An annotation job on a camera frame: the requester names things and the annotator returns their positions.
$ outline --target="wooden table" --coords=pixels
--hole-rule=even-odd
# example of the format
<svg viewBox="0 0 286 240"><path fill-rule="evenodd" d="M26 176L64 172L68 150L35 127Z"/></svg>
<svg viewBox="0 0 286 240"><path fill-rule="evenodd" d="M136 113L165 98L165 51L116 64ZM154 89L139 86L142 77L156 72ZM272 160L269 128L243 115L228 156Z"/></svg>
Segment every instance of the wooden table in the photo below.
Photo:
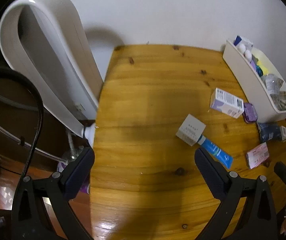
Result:
<svg viewBox="0 0 286 240"><path fill-rule="evenodd" d="M210 109L216 87L246 99L220 52L171 45L115 49L96 121L90 189L95 239L188 240L204 228L219 201L195 166L198 145L175 136L188 114L205 123L203 134L234 157L231 170L245 178L265 175L276 210L284 206L285 185L273 167L276 161L286 165L286 143L269 141L270 167L249 170L245 155L259 144L257 127ZM183 176L175 174L180 167Z"/></svg>

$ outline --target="purple and white box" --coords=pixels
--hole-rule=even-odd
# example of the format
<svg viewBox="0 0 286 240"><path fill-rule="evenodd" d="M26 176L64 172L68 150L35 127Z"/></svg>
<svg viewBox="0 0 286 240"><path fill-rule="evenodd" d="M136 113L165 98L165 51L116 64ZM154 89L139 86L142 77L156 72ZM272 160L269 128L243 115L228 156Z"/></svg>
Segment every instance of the purple and white box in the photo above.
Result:
<svg viewBox="0 0 286 240"><path fill-rule="evenodd" d="M211 96L210 108L238 118L244 112L244 102L241 98L216 88Z"/></svg>

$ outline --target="white cap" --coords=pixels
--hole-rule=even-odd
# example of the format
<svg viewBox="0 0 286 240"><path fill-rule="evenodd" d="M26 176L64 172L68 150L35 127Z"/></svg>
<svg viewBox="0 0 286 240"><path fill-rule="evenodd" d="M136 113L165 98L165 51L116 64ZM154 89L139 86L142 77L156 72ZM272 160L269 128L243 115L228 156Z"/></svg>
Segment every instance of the white cap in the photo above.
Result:
<svg viewBox="0 0 286 240"><path fill-rule="evenodd" d="M94 144L94 135L95 135L95 123L93 123L91 126L84 127L84 138L86 138L89 141L90 146L93 148Z"/></svg>
<svg viewBox="0 0 286 240"><path fill-rule="evenodd" d="M245 51L246 51L246 47L245 47L245 45L243 44L243 43L240 43L239 45L238 45L238 51L241 53L241 54L243 54L244 55L244 53L245 53Z"/></svg>

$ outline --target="blue gripper pad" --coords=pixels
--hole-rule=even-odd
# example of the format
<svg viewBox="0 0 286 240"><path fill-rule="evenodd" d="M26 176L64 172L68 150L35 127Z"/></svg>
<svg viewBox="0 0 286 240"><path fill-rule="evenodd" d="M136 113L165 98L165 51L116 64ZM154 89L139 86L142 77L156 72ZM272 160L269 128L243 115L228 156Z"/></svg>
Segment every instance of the blue gripper pad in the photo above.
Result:
<svg viewBox="0 0 286 240"><path fill-rule="evenodd" d="M66 201L74 199L94 164L94 151L86 147L75 161L62 171L61 190Z"/></svg>
<svg viewBox="0 0 286 240"><path fill-rule="evenodd" d="M227 171L203 147L195 151L194 160L214 198L222 201L229 187Z"/></svg>

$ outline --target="cotton ball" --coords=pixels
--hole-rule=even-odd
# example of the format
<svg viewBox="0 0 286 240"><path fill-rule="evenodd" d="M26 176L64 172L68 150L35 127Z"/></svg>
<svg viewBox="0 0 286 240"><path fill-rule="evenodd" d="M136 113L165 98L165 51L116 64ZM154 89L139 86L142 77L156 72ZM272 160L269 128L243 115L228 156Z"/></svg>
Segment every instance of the cotton ball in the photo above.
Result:
<svg viewBox="0 0 286 240"><path fill-rule="evenodd" d="M244 56L246 57L246 59L248 60L248 62L251 62L252 60L252 54L251 52L247 49L244 53Z"/></svg>
<svg viewBox="0 0 286 240"><path fill-rule="evenodd" d="M245 51L246 51L246 47L243 43L241 43L239 46L238 46L238 51L244 55Z"/></svg>

